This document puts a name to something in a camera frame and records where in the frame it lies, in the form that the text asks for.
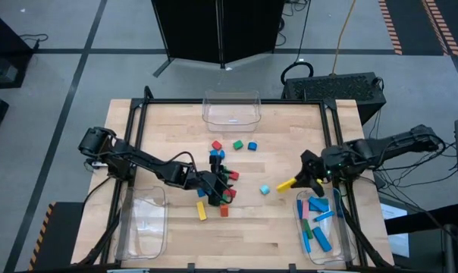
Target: clear plastic bin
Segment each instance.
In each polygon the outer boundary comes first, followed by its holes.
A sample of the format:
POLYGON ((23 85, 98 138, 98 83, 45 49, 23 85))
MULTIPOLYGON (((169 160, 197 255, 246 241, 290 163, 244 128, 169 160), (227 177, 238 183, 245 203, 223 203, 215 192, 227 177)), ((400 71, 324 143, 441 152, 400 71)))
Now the clear plastic bin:
POLYGON ((122 202, 115 258, 155 259, 165 251, 167 200, 161 187, 130 188, 122 202))
MULTIPOLYGON (((310 191, 299 192, 296 196, 296 199, 308 201, 310 196, 319 198, 316 194, 310 191)), ((340 200, 340 192, 335 189, 325 188, 325 195, 322 198, 328 199, 328 205, 334 216, 327 217, 324 220, 315 222, 314 219, 321 215, 322 212, 309 212, 309 226, 310 229, 320 227, 323 234, 327 237, 328 242, 330 243, 332 249, 329 252, 324 252, 315 236, 311 239, 310 249, 311 252, 307 253, 305 245, 303 243, 303 233, 304 229, 301 225, 301 220, 298 214, 298 208, 295 205, 293 210, 295 212, 296 225, 300 233, 300 240, 302 241, 302 250, 305 255, 308 255, 309 259, 317 265, 324 265, 331 262, 349 262, 356 258, 356 248, 353 245, 350 235, 347 230, 347 223, 345 222, 344 215, 342 213, 337 213, 335 200, 340 200)))
POLYGON ((256 91, 205 93, 202 119, 211 132, 253 132, 261 116, 261 99, 256 91))

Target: wooden tabletop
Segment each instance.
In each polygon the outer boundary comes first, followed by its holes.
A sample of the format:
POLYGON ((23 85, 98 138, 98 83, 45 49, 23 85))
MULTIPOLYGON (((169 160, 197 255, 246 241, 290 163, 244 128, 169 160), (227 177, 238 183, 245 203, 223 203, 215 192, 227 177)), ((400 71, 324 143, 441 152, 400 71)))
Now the wooden tabletop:
MULTIPOLYGON (((130 100, 112 100, 105 127, 123 138, 130 100)), ((337 101, 344 141, 363 138, 354 101, 337 101)), ((293 177, 301 168, 300 154, 309 149, 316 154, 325 148, 322 122, 317 105, 262 105, 262 120, 253 133, 210 133, 201 118, 201 105, 149 105, 143 131, 142 150, 162 160, 181 151, 193 154, 199 170, 209 169, 211 143, 218 140, 226 151, 223 161, 238 171, 234 182, 237 196, 229 205, 229 217, 221 218, 218 207, 207 204, 195 191, 166 187, 155 175, 138 168, 135 187, 159 186, 168 201, 168 238, 166 250, 157 259, 125 261, 123 267, 186 268, 324 268, 303 255, 293 204, 301 189, 277 193, 276 186, 293 177), (258 143, 256 152, 245 148, 234 151, 232 143, 242 140, 258 143), (271 193, 263 196, 261 185, 271 193), (200 221, 196 202, 202 200, 207 220, 200 221)), ((332 143, 336 143, 331 113, 328 112, 332 143)), ((136 125, 132 144, 136 136, 136 125)), ((189 162, 188 157, 178 160, 189 162)), ((366 172, 362 176, 372 177, 366 172)), ((90 189, 106 178, 106 170, 96 171, 90 189)), ((81 221, 72 262, 79 262, 91 250, 106 228, 114 181, 90 198, 81 221)), ((367 180, 354 183, 362 231, 374 248, 389 263, 393 262, 387 240, 380 202, 374 184, 367 180)), ((118 233, 111 242, 110 260, 114 260, 118 233)))

